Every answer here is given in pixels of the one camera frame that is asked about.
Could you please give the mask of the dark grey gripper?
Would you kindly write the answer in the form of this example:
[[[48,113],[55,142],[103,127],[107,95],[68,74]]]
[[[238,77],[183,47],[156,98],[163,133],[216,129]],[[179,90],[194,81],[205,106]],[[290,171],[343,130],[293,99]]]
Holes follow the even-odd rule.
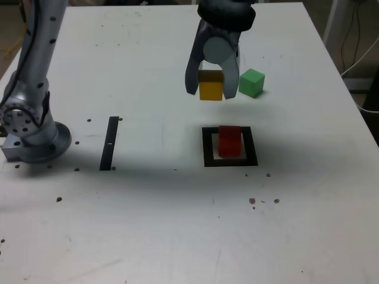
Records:
[[[198,72],[205,59],[221,68],[224,97],[232,99],[236,96],[239,86],[239,39],[240,32],[224,30],[202,22],[202,28],[197,30],[185,71],[187,93],[196,94],[199,84]]]

